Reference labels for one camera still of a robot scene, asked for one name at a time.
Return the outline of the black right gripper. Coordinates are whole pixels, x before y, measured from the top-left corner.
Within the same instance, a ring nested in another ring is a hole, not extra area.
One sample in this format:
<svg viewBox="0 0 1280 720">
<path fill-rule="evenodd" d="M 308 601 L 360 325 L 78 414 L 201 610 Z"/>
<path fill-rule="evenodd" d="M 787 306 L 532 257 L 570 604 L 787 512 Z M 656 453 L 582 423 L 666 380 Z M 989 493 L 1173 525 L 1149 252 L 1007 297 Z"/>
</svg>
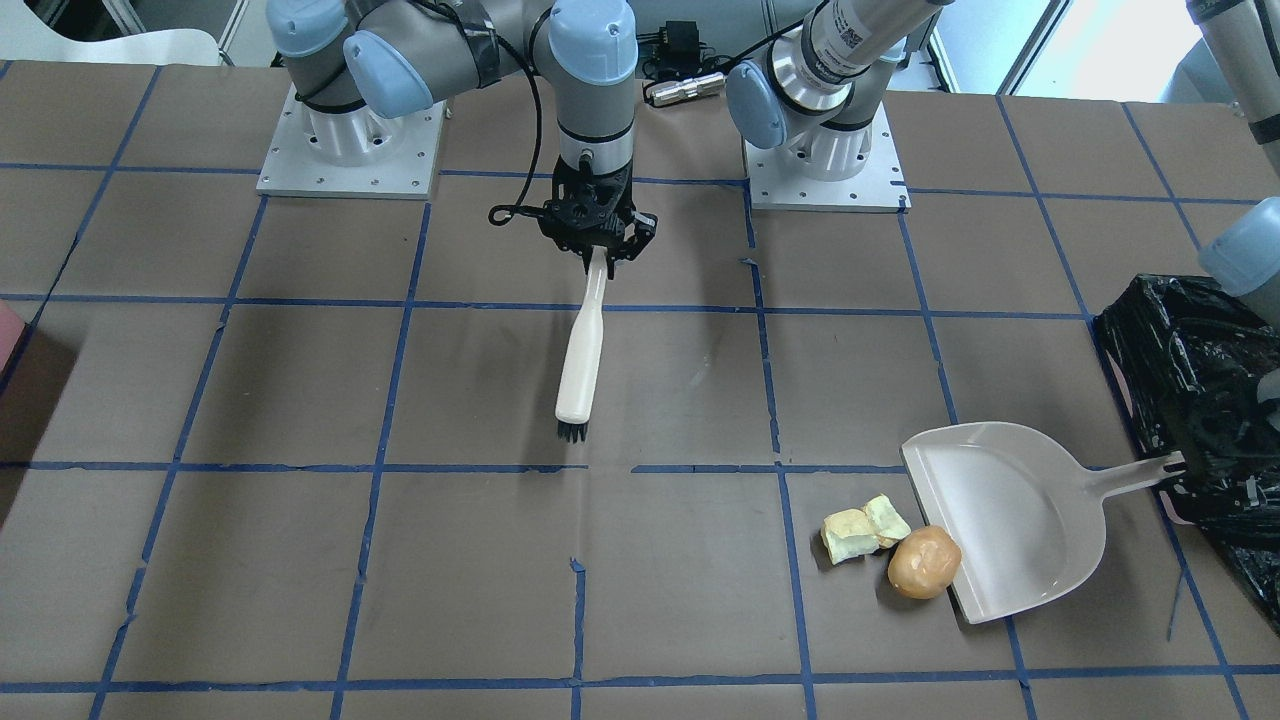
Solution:
<svg viewBox="0 0 1280 720">
<path fill-rule="evenodd" d="M 623 261 L 635 260 L 657 234 L 657 217 L 634 202 L 634 164 L 595 174 L 590 163 L 577 168 L 558 160 L 552 173 L 553 195 L 538 213 L 540 232 L 556 246 L 582 259 L 591 272 L 594 251 L 602 249 L 605 275 L 613 281 Z"/>
</svg>

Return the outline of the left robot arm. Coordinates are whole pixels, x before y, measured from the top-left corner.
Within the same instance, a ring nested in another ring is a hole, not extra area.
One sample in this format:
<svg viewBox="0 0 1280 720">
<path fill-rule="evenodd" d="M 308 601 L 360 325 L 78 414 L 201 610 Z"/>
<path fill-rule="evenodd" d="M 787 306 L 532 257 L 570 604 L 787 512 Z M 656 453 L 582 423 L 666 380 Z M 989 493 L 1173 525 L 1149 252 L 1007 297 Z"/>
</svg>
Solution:
<svg viewBox="0 0 1280 720">
<path fill-rule="evenodd" d="M 824 1 L 730 63 L 726 101 L 756 196 L 769 208 L 849 209 L 870 170 L 874 120 L 908 35 L 938 1 Z M 1277 4 L 1189 1 L 1187 13 L 1277 163 Z"/>
</svg>

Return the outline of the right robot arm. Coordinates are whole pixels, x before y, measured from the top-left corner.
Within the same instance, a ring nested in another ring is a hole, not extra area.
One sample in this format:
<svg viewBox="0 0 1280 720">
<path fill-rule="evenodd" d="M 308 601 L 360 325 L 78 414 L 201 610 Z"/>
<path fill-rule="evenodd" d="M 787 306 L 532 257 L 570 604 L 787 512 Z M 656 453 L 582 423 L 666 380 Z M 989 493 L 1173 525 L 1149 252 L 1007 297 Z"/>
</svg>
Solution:
<svg viewBox="0 0 1280 720">
<path fill-rule="evenodd" d="M 552 196 L 495 205 L 493 225 L 530 217 L 557 249 L 608 270 L 657 233 L 634 201 L 639 40 L 626 1 L 270 1 L 265 19 L 292 97 L 259 191 L 279 196 L 413 197 L 388 178 L 431 110 L 521 74 L 535 113 L 554 99 Z"/>
</svg>

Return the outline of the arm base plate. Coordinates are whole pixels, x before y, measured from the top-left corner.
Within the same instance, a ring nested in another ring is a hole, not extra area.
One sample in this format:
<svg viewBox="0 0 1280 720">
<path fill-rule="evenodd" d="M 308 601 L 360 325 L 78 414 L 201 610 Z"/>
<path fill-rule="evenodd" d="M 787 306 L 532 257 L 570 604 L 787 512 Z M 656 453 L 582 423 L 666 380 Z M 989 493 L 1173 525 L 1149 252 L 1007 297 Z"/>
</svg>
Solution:
<svg viewBox="0 0 1280 720">
<path fill-rule="evenodd" d="M 818 126 L 777 149 L 744 141 L 742 158 L 758 210 L 905 213 L 913 205 L 883 106 L 860 129 Z"/>
<path fill-rule="evenodd" d="M 428 201 L 436 178 L 448 102 L 387 119 L 367 108 L 314 110 L 289 94 L 259 173 L 273 197 Z"/>
</svg>

